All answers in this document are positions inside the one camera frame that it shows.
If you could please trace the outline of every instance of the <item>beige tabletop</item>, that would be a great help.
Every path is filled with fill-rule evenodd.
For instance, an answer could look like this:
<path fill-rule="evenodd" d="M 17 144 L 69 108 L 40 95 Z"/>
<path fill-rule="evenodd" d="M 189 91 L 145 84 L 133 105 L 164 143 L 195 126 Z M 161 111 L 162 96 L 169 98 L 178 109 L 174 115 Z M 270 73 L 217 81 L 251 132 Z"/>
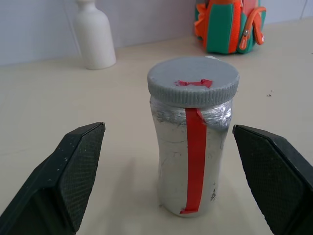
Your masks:
<path fill-rule="evenodd" d="M 313 164 L 313 19 L 266 25 L 266 43 L 220 56 L 241 81 L 232 124 L 287 138 Z M 194 37 L 121 48 L 89 71 L 77 58 L 0 68 L 0 213 L 67 132 L 104 121 L 96 182 L 78 235 L 270 235 L 247 185 L 235 140 L 224 148 L 214 209 L 183 219 L 159 206 L 158 146 L 147 72 L 157 62 L 205 53 Z"/>

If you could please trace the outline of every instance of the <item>red tape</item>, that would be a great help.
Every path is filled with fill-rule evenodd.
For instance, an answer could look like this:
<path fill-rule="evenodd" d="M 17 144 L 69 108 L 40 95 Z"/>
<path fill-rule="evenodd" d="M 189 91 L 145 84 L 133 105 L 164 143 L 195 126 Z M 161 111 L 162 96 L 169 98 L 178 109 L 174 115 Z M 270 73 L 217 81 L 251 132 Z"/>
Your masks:
<path fill-rule="evenodd" d="M 198 212 L 203 187 L 206 124 L 199 109 L 186 108 L 188 182 L 186 208 L 180 214 Z"/>
<path fill-rule="evenodd" d="M 207 80 L 207 79 L 202 79 L 200 82 L 183 82 L 183 81 L 179 80 L 178 82 L 176 82 L 176 84 L 177 84 L 177 86 L 183 86 L 183 87 L 193 85 L 193 86 L 197 86 L 197 87 L 205 86 L 207 88 L 211 88 L 213 81 Z"/>

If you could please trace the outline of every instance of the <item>backpack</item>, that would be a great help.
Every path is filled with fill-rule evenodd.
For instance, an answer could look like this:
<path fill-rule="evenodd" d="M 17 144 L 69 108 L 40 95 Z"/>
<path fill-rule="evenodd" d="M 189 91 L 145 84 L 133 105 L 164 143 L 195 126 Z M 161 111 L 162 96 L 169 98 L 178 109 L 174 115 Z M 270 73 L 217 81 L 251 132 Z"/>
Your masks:
<path fill-rule="evenodd" d="M 262 45 L 266 8 L 260 0 L 208 0 L 196 4 L 195 35 L 207 52 L 250 52 Z"/>

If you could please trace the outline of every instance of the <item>foil-wrapped jar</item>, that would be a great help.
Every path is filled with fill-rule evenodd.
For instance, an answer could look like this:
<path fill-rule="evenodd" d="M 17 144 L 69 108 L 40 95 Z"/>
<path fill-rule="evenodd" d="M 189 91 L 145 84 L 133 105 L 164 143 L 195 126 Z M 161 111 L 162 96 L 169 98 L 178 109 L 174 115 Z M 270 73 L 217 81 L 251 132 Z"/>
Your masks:
<path fill-rule="evenodd" d="M 148 73 L 159 145 L 158 196 L 172 213 L 196 217 L 216 200 L 237 70 L 206 57 L 182 57 Z"/>

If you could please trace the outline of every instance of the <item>white ceramic bottle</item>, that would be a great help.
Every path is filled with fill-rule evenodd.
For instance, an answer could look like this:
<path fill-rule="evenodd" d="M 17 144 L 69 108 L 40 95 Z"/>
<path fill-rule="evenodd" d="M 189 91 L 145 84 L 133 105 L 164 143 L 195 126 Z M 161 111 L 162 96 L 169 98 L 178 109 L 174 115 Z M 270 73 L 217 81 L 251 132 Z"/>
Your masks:
<path fill-rule="evenodd" d="M 76 0 L 80 10 L 74 30 L 87 69 L 100 70 L 116 63 L 108 17 L 95 6 L 95 0 Z"/>

